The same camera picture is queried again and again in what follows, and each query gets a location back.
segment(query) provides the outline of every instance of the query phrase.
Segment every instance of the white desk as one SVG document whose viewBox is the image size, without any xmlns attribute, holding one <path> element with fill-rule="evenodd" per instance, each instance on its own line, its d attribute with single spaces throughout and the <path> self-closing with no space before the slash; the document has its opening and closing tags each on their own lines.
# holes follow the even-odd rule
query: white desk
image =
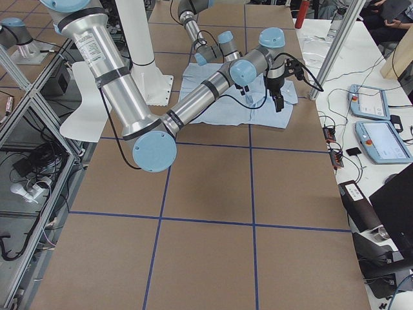
<svg viewBox="0 0 413 310">
<path fill-rule="evenodd" d="M 327 52 L 328 47 L 325 46 L 326 43 L 305 43 L 305 39 L 310 39 L 311 37 L 325 37 L 328 29 L 330 27 L 330 21 L 327 20 L 314 20 L 306 19 L 303 27 L 297 29 L 297 36 L 300 41 L 300 47 L 303 51 L 304 58 L 309 59 L 320 59 L 316 54 L 322 55 Z M 400 84 L 397 81 L 383 79 L 380 74 L 381 67 L 385 64 L 382 60 L 380 51 L 374 44 L 370 34 L 365 28 L 362 22 L 356 22 L 354 25 L 345 46 L 340 52 L 340 55 L 334 65 L 328 80 L 332 78 L 339 77 L 344 73 L 364 71 L 369 67 L 373 67 L 375 63 L 378 63 L 374 68 L 364 72 L 351 74 L 348 76 L 343 76 L 339 79 L 334 79 L 328 81 L 323 85 L 324 92 L 320 93 L 317 98 L 317 109 L 324 112 L 326 115 L 330 116 L 336 121 L 336 124 L 345 124 L 345 119 L 332 113 L 328 109 L 327 96 L 335 88 L 348 89 L 351 84 L 364 84 L 366 86 L 380 87 L 384 89 L 390 89 L 399 87 Z M 309 69 L 316 75 L 318 73 L 317 67 L 321 63 L 317 61 L 309 61 Z M 409 105 L 407 95 L 404 93 L 402 88 L 397 88 L 394 90 L 386 91 L 388 104 L 394 106 Z M 346 115 L 348 111 L 348 93 L 336 90 L 331 93 L 330 108 L 342 115 Z M 401 121 L 404 127 L 404 131 L 400 134 L 403 139 L 411 138 L 410 126 L 413 125 L 413 108 L 393 108 L 390 109 L 391 114 L 395 114 L 401 117 Z M 351 147 L 359 147 L 358 139 L 356 138 L 354 123 L 361 118 L 356 118 L 348 113 L 348 124 L 346 126 L 344 136 L 344 126 L 338 126 L 336 128 L 336 138 L 338 143 L 343 146 L 343 150 L 349 149 Z M 326 125 L 331 125 L 330 120 L 326 120 Z M 413 152 L 413 146 L 408 147 L 411 152 Z M 363 171 L 363 177 L 358 183 L 361 190 L 364 192 L 365 196 L 369 197 L 373 192 L 379 189 L 385 179 L 393 174 L 399 173 L 407 165 L 375 165 L 371 160 L 365 155 L 365 153 L 360 154 L 359 158 L 366 168 Z M 337 183 L 342 183 L 348 180 L 354 180 L 357 178 L 358 172 L 356 167 L 351 164 L 348 160 L 344 159 L 344 169 L 339 169 L 337 171 Z M 380 245 L 389 244 L 390 242 L 383 242 Z M 372 309 L 378 309 L 382 302 L 387 303 L 388 301 L 382 299 L 378 300 L 372 294 L 370 288 L 366 285 L 368 297 Z M 406 292 L 398 294 L 393 305 L 392 310 L 411 310 L 413 305 L 413 292 Z"/>
</svg>

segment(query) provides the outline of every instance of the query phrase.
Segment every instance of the black monitor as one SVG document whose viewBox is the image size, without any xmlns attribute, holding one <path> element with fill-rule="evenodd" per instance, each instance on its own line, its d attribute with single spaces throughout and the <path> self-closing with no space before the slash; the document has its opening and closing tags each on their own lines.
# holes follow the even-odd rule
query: black monitor
<svg viewBox="0 0 413 310">
<path fill-rule="evenodd" d="M 413 258 L 413 164 L 384 184 L 370 202 L 404 258 Z"/>
</svg>

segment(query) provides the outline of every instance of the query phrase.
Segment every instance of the blue joint cap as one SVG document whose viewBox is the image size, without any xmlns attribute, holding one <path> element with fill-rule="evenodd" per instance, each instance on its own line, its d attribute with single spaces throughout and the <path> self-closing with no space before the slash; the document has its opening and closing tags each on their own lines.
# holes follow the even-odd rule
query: blue joint cap
<svg viewBox="0 0 413 310">
<path fill-rule="evenodd" d="M 285 46 L 284 32 L 280 28 L 267 28 L 259 35 L 259 44 L 267 48 L 281 48 Z"/>
<path fill-rule="evenodd" d="M 231 66 L 230 75 L 235 84 L 239 86 L 247 86 L 257 77 L 257 69 L 248 60 L 238 60 Z"/>
<path fill-rule="evenodd" d="M 224 44 L 224 43 L 228 43 L 231 42 L 231 40 L 233 40 L 234 36 L 232 35 L 231 31 L 226 31 L 223 32 L 222 34 L 220 34 L 218 36 L 218 43 L 219 44 Z"/>
<path fill-rule="evenodd" d="M 198 65 L 203 66 L 206 65 L 208 63 L 208 61 L 205 59 L 204 56 L 202 56 L 200 53 L 196 53 L 194 55 L 196 62 L 198 63 Z"/>
<path fill-rule="evenodd" d="M 72 13 L 81 10 L 90 0 L 40 0 L 51 10 L 61 13 Z"/>
<path fill-rule="evenodd" d="M 24 27 L 26 26 L 20 18 L 17 17 L 7 17 L 4 18 L 1 22 L 2 25 L 9 27 Z"/>
<path fill-rule="evenodd" d="M 60 32 L 60 29 L 59 29 L 59 27 L 58 27 L 57 25 L 53 24 L 53 27 L 54 27 L 54 31 L 56 31 L 57 34 L 62 34 L 62 33 Z"/>
<path fill-rule="evenodd" d="M 160 172 L 174 163 L 175 140 L 164 131 L 150 131 L 136 140 L 132 154 L 136 164 L 143 170 Z"/>
</svg>

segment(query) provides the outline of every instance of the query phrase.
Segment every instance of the light blue cloth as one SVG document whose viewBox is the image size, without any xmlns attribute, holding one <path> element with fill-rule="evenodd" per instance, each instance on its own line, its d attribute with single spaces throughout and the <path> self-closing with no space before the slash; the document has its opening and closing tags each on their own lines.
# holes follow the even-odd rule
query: light blue cloth
<svg viewBox="0 0 413 310">
<path fill-rule="evenodd" d="M 209 63 L 202 67 L 196 63 L 190 63 L 183 72 L 179 100 L 183 99 L 219 68 L 221 68 L 221 64 L 218 63 Z M 249 107 L 260 106 L 265 97 L 263 76 L 258 76 L 248 87 L 250 89 L 250 92 L 247 93 L 248 99 L 247 96 L 242 96 L 235 86 L 230 87 L 225 94 L 237 98 L 240 102 Z M 285 107 L 281 112 L 276 113 L 276 107 L 269 92 L 264 105 L 257 110 L 247 109 L 236 103 L 233 99 L 223 97 L 218 99 L 202 115 L 200 115 L 200 117 L 191 123 L 233 126 L 240 124 L 254 124 L 286 128 L 291 117 L 292 105 L 298 102 L 298 98 L 294 84 L 291 81 L 285 81 L 285 85 L 281 89 L 281 92 L 285 101 Z"/>
</svg>

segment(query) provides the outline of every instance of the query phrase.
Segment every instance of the monitor stand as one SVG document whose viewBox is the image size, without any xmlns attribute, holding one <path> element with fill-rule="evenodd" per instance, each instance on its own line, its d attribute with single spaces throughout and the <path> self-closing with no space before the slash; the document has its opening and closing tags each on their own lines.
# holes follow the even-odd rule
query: monitor stand
<svg viewBox="0 0 413 310">
<path fill-rule="evenodd" d="M 360 234 L 353 234 L 354 247 L 359 259 L 360 269 L 368 286 L 376 298 L 394 294 L 398 284 L 410 274 L 412 259 L 403 259 L 399 252 L 393 252 L 388 245 L 380 246 Z M 413 283 L 405 282 L 400 291 L 413 291 Z"/>
</svg>

